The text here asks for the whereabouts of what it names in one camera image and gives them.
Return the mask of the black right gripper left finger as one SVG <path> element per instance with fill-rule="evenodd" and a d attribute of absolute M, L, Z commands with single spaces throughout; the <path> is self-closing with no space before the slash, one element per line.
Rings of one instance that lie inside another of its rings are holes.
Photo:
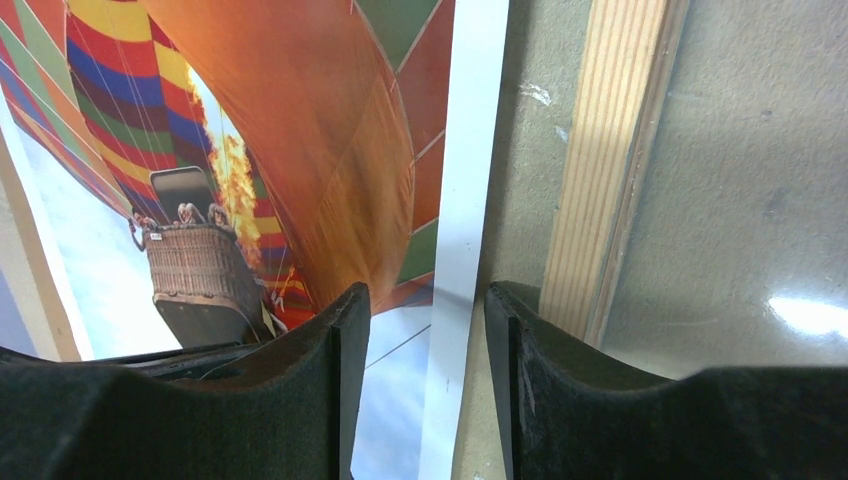
<path fill-rule="evenodd" d="M 107 361 L 1 352 L 5 479 L 348 479 L 364 283 L 260 344 Z"/>

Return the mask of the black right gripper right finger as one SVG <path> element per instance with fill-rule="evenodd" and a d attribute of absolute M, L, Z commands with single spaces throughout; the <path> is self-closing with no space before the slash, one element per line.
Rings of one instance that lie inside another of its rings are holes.
<path fill-rule="evenodd" d="M 682 379 L 617 360 L 492 283 L 484 322 L 510 479 L 843 479 L 847 371 L 711 367 Z"/>

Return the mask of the hot air balloon photo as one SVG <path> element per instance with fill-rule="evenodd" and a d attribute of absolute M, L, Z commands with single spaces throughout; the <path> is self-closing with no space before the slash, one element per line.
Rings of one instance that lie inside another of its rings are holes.
<path fill-rule="evenodd" d="M 271 341 L 364 283 L 352 475 L 452 479 L 485 177 L 456 1 L 5 1 L 1 139 L 79 361 Z"/>

